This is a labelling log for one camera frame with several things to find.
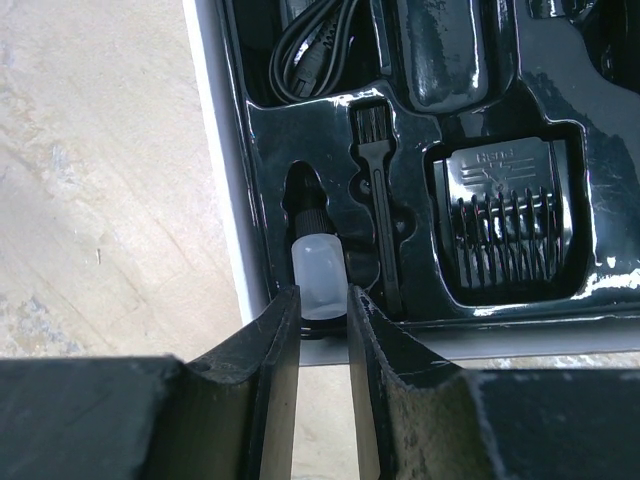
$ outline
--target brush bristles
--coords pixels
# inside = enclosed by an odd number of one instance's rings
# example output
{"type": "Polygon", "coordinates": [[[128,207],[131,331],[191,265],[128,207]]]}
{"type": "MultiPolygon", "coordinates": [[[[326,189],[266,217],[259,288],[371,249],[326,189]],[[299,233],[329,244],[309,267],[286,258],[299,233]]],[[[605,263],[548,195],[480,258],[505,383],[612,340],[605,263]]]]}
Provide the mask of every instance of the brush bristles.
{"type": "Polygon", "coordinates": [[[379,142],[389,139],[389,114],[386,105],[356,110],[358,143],[379,142]]]}

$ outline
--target bottle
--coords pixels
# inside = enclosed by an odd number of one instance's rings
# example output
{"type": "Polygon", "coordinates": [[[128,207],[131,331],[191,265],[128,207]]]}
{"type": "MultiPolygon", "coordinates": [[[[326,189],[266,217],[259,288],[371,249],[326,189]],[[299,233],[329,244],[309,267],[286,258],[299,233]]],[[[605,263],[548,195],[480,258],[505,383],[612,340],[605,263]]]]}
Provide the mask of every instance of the bottle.
{"type": "Polygon", "coordinates": [[[347,272],[342,244],[331,227],[324,204],[303,199],[295,216],[291,247],[295,283],[300,287],[302,318],[330,320],[347,313],[347,272]]]}

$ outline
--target cable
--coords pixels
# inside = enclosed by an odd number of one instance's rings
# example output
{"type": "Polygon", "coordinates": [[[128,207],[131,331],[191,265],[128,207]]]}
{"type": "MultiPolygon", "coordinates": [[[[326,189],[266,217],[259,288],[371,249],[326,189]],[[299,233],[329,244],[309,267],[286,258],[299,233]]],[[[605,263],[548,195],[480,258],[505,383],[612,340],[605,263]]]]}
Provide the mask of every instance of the cable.
{"type": "Polygon", "coordinates": [[[349,53],[349,31],[359,0],[316,0],[282,33],[269,61],[271,89],[283,103],[331,93],[349,53]],[[295,57],[318,33],[295,65],[295,57]]]}

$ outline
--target table surface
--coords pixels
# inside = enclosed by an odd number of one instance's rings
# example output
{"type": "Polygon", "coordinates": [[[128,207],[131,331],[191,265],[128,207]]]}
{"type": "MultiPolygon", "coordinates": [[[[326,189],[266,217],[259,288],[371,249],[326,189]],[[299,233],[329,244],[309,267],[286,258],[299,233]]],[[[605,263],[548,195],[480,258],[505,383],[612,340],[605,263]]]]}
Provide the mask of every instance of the table surface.
{"type": "MultiPolygon", "coordinates": [[[[179,0],[0,11],[0,355],[212,348],[240,317],[179,0]]],[[[294,478],[356,478],[348,368],[303,369],[297,409],[294,478]]]]}

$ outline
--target brush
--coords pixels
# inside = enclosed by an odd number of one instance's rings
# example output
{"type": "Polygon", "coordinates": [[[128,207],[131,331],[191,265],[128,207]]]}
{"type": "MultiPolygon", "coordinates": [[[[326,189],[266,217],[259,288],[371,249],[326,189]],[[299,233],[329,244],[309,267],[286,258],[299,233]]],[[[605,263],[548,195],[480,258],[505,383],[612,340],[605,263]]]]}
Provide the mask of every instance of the brush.
{"type": "Polygon", "coordinates": [[[385,174],[385,163],[391,159],[395,151],[387,103],[370,104],[355,109],[354,130],[357,142],[355,154],[367,162],[371,175],[371,193],[387,310],[390,314],[399,314],[402,313],[402,298],[385,174]]]}

